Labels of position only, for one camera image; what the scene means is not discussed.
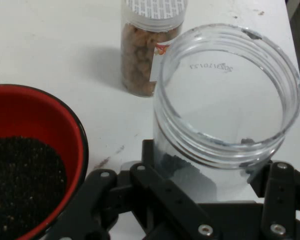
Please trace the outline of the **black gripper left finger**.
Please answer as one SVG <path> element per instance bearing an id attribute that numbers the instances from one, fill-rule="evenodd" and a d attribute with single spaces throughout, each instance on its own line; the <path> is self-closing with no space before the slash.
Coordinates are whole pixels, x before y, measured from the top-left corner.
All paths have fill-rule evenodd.
<path id="1" fill-rule="evenodd" d="M 148 240 L 220 240 L 218 224 L 154 170 L 152 145 L 145 140 L 142 160 L 118 174 L 92 171 L 52 226 L 49 239 L 108 240 L 119 215 L 132 212 Z"/>

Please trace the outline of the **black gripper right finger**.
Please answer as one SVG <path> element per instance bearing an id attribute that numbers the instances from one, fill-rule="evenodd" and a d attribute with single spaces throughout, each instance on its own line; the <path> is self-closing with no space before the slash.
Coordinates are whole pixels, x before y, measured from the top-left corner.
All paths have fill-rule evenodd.
<path id="1" fill-rule="evenodd" d="M 269 161 L 250 182 L 264 199 L 260 222 L 262 240 L 300 240 L 300 171 L 285 162 Z"/>

